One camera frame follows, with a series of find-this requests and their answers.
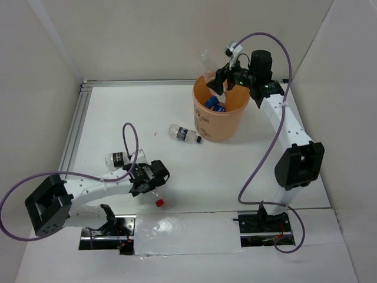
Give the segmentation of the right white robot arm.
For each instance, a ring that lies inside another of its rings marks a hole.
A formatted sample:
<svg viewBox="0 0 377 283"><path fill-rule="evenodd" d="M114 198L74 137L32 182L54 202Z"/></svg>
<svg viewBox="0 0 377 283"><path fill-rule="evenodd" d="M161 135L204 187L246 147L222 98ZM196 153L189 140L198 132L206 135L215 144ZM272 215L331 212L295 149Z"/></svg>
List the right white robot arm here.
<svg viewBox="0 0 377 283"><path fill-rule="evenodd" d="M277 218L286 211L294 197L303 187L309 186L319 177L325 148L315 143L305 133L286 102L287 91L272 80L272 56L265 50L253 51L247 68L241 67L240 48L230 47L226 55L230 61L219 68L214 79L207 83L209 89L219 94L224 88L232 90L241 86L249 90L250 97L269 119L276 132L283 154L277 162L274 174L277 191L264 200L257 217L258 227L271 231L277 225Z"/></svg>

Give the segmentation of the red label red cap bottle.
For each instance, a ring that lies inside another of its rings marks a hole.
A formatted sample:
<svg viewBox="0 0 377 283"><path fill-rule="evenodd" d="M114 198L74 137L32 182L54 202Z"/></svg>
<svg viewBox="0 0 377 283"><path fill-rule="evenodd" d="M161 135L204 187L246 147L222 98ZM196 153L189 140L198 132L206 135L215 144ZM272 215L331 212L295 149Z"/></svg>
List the red label red cap bottle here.
<svg viewBox="0 0 377 283"><path fill-rule="evenodd" d="M153 190L151 192L151 197L153 198L156 207L161 208L164 206L165 202L160 192Z"/></svg>

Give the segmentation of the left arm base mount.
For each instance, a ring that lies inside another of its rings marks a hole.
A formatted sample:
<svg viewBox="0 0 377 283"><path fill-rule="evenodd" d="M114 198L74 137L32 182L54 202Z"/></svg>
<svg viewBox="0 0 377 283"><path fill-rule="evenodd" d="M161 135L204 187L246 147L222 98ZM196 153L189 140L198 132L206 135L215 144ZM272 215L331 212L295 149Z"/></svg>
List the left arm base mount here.
<svg viewBox="0 0 377 283"><path fill-rule="evenodd" d="M109 232L82 228L79 251L117 251L120 255L134 255L136 214L117 215L117 223Z"/></svg>

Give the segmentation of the clear unlabeled bottle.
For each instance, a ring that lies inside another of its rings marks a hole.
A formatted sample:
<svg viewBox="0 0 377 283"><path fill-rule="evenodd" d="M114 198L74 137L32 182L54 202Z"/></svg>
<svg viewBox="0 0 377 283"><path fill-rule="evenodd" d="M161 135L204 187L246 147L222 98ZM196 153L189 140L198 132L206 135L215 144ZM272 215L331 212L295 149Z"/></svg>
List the clear unlabeled bottle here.
<svg viewBox="0 0 377 283"><path fill-rule="evenodd" d="M204 50L199 55L199 63L202 69L204 80L208 83L213 80L216 76L216 71L218 69L216 62L210 56L208 50Z"/></svg>

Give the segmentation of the black label bottle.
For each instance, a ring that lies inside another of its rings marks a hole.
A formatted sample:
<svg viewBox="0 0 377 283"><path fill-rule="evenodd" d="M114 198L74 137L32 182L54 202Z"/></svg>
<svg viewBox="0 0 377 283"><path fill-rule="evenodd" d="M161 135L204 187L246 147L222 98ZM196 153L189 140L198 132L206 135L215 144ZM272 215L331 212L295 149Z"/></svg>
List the black label bottle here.
<svg viewBox="0 0 377 283"><path fill-rule="evenodd" d="M174 140L189 144L200 144L202 137L196 131L181 127L177 124L171 124L168 129L168 135Z"/></svg>
<svg viewBox="0 0 377 283"><path fill-rule="evenodd" d="M115 171L130 162L126 152L109 153L105 156L105 165L109 171Z"/></svg>

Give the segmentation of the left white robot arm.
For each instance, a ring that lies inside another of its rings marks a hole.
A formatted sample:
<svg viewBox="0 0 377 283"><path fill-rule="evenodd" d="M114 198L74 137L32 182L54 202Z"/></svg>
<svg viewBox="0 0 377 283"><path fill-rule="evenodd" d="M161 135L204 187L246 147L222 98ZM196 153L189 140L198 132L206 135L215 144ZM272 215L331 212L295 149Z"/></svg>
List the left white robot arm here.
<svg viewBox="0 0 377 283"><path fill-rule="evenodd" d="M165 185L170 173L161 160L150 164L125 165L104 177L63 180L58 174L47 177L26 199L25 206L38 237L47 237L64 227L92 228L102 235L116 229L117 218L107 204L89 202L113 195L136 197Z"/></svg>

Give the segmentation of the blue label white cap bottle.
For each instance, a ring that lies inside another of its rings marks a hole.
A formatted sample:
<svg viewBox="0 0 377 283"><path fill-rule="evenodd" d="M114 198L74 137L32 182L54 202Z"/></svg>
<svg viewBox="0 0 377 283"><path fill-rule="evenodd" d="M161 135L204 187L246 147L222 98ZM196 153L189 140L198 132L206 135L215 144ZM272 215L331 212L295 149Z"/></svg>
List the blue label white cap bottle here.
<svg viewBox="0 0 377 283"><path fill-rule="evenodd" d="M224 113L224 112L226 112L225 105L223 103L218 103L213 107L213 111L219 112L219 113Z"/></svg>

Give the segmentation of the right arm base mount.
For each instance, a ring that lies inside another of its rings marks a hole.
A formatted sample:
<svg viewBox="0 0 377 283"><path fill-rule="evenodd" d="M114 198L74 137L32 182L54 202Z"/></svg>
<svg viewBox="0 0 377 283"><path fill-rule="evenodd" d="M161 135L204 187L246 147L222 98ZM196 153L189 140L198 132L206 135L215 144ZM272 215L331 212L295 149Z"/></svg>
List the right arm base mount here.
<svg viewBox="0 0 377 283"><path fill-rule="evenodd" d="M288 214L270 216L265 208L240 212L233 218L239 226L241 246L295 245Z"/></svg>

